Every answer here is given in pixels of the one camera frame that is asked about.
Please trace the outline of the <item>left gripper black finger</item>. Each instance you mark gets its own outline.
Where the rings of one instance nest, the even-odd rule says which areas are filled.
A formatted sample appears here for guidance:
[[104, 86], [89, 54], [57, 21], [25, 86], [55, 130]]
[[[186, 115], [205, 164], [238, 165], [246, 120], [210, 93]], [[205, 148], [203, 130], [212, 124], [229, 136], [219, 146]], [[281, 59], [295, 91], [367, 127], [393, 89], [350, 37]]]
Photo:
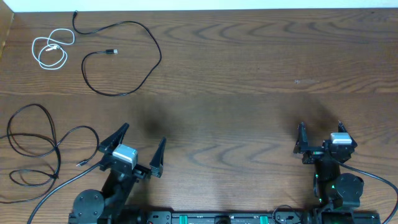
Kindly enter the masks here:
[[151, 175], [161, 178], [164, 169], [164, 151], [167, 139], [163, 137], [159, 143], [158, 149], [156, 150], [151, 162]]
[[99, 144], [99, 152], [112, 153], [122, 142], [129, 128], [128, 123], [124, 123], [115, 133], [107, 137]]

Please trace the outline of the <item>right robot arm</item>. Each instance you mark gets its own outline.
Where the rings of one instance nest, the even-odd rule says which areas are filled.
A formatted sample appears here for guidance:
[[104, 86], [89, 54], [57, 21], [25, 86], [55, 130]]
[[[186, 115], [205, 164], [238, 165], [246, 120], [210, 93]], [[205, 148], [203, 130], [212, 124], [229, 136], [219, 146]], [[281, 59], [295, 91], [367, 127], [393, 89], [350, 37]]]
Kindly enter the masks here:
[[364, 181], [357, 175], [341, 173], [340, 167], [357, 147], [343, 123], [321, 146], [310, 146], [306, 127], [298, 125], [294, 153], [301, 154], [302, 163], [315, 166], [313, 192], [320, 205], [304, 212], [302, 223], [354, 223], [354, 209], [360, 206]]

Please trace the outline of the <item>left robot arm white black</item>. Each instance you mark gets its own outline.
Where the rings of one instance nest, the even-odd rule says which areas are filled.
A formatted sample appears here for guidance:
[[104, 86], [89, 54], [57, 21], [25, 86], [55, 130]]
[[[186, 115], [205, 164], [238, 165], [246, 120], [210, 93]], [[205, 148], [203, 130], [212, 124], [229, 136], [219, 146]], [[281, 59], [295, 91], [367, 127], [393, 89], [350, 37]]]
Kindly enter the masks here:
[[134, 184], [152, 176], [161, 177], [167, 142], [162, 138], [150, 167], [138, 164], [138, 151], [123, 144], [129, 124], [123, 124], [115, 133], [99, 144], [103, 153], [99, 169], [110, 170], [102, 189], [88, 189], [76, 197], [69, 223], [149, 223], [148, 214], [141, 208], [126, 205]]

